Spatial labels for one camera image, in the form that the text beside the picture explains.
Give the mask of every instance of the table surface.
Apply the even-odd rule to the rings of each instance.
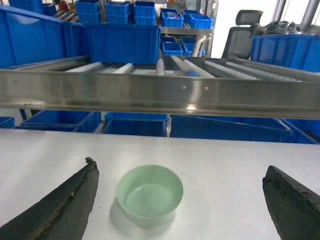
[[[279,240],[262,178],[274,165],[320,193],[318,145],[0,129],[0,226],[86,165],[100,171],[84,240]],[[134,167],[173,170],[184,195],[159,227],[130,222],[116,200]]]

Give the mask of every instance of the blue plastic bin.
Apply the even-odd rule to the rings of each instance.
[[[0,129],[13,129],[15,127],[14,116],[0,116]]]
[[[155,17],[144,17],[144,16],[135,16],[134,17],[135,24],[137,25],[156,25]]]
[[[92,62],[156,64],[159,59],[160,26],[100,23],[86,27]]]
[[[137,1],[134,4],[134,14],[136,17],[155,18],[155,3],[151,1]]]
[[[162,43],[163,55],[175,55],[182,56],[183,50],[179,43],[174,42],[163,42]]]
[[[196,41],[197,39],[195,37],[187,37],[187,36],[180,37],[181,44],[195,44]]]
[[[320,72],[320,36],[306,34],[252,37],[251,60],[292,69]]]
[[[176,14],[178,14],[178,11],[176,9],[160,8],[160,21],[163,20],[162,13],[176,13]]]
[[[171,115],[173,138],[283,142],[293,131],[277,118]]]
[[[190,14],[190,26],[195,29],[211,29],[214,20],[207,15]]]
[[[98,0],[78,0],[75,2],[76,12],[79,14],[97,15],[99,10]]]
[[[100,23],[100,13],[98,14],[78,14],[79,22],[83,24],[98,24]]]
[[[64,21],[62,23],[62,50],[64,58],[88,55],[85,29],[82,24]]]
[[[184,24],[184,18],[179,13],[163,12],[161,15],[164,27],[181,28]]]
[[[191,17],[190,14],[201,14],[200,12],[196,10],[182,10],[182,16],[183,16],[183,22],[186,24],[191,23]]]
[[[42,0],[9,0],[10,6],[44,14]]]
[[[160,42],[161,43],[176,43],[177,40],[174,36],[161,36]]]
[[[109,112],[104,134],[167,137],[169,115],[156,113]]]
[[[76,127],[76,126],[20,125],[20,126],[16,126],[15,129],[40,130],[40,131],[58,131],[58,132],[79,132],[79,128]]]
[[[0,4],[0,68],[62,59],[63,21]]]
[[[22,127],[33,126],[43,128],[74,128],[77,132],[93,133],[101,123],[101,112],[43,110],[23,121]]]
[[[193,43],[185,43],[182,44],[182,50],[185,56],[191,56],[192,54],[192,50],[194,49],[194,44]],[[206,51],[204,49],[202,49],[202,55],[206,54]]]
[[[297,120],[297,119],[281,119],[288,127],[291,128],[293,131],[292,135],[288,135],[285,139],[286,143],[295,143],[295,144],[320,144],[319,141],[315,140],[308,134],[306,134],[304,131],[302,131],[300,128],[297,127],[301,126],[300,121],[304,120]]]
[[[54,16],[57,14],[57,9],[55,4],[43,4],[44,14],[47,16]]]
[[[110,1],[105,4],[106,14],[108,16],[127,16],[130,12],[129,5],[129,1]]]
[[[134,20],[134,12],[130,12],[126,16],[108,16],[108,23],[109,24],[129,24]]]

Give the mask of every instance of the office chair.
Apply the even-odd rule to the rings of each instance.
[[[222,58],[249,59],[252,49],[251,36],[261,36],[265,32],[265,29],[260,27],[260,18],[263,13],[258,10],[240,10],[238,12],[235,18],[237,26],[231,27],[229,30]]]

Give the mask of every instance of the metal shelf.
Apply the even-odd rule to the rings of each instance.
[[[86,57],[70,61],[73,67],[62,59],[0,70],[0,106],[320,119],[315,73],[247,60],[167,56],[163,70],[134,65],[130,74],[99,73],[123,64],[91,64],[86,72],[65,72],[66,66],[88,64]]]
[[[168,27],[162,26],[162,34],[180,34],[180,35],[211,35],[212,29],[206,28],[187,28],[187,27]]]

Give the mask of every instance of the light green plastic bowl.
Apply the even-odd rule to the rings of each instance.
[[[170,221],[180,204],[184,188],[170,169],[143,165],[120,180],[117,198],[130,220],[142,227],[160,226]]]

